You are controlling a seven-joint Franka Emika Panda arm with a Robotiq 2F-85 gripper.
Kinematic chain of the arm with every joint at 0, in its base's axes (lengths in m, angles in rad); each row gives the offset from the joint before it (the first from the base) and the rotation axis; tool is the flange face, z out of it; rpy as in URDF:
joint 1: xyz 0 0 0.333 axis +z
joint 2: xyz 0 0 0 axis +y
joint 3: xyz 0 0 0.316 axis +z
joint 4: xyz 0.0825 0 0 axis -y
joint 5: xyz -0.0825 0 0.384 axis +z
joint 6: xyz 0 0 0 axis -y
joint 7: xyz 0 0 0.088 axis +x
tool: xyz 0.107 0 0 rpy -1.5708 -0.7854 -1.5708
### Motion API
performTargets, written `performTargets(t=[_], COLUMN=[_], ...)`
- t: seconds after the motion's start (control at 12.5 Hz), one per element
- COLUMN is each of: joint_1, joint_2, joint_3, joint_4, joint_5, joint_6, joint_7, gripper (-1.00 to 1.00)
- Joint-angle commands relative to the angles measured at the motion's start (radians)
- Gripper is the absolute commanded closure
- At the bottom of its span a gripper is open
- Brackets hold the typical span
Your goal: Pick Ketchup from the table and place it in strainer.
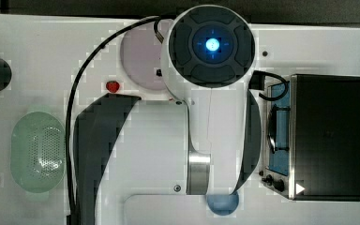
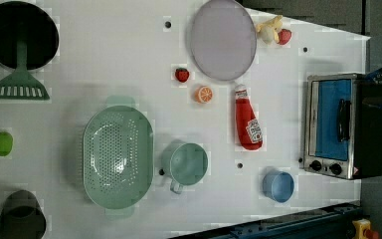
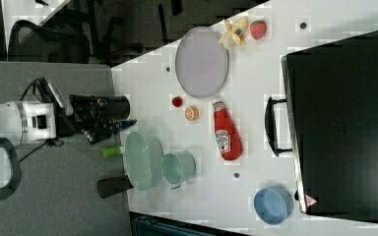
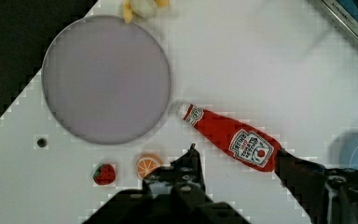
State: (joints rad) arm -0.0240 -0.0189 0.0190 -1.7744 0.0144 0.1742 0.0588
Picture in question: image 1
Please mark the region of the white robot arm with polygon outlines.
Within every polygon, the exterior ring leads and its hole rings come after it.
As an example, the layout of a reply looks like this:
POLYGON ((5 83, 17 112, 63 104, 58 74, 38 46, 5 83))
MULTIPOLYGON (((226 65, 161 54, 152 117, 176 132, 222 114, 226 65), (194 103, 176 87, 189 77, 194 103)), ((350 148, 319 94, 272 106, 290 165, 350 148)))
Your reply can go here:
POLYGON ((204 5, 177 16, 160 54, 169 98, 107 94, 78 115, 68 225, 125 225, 136 195, 201 195, 214 214, 231 215, 261 152, 255 55, 234 11, 204 5))

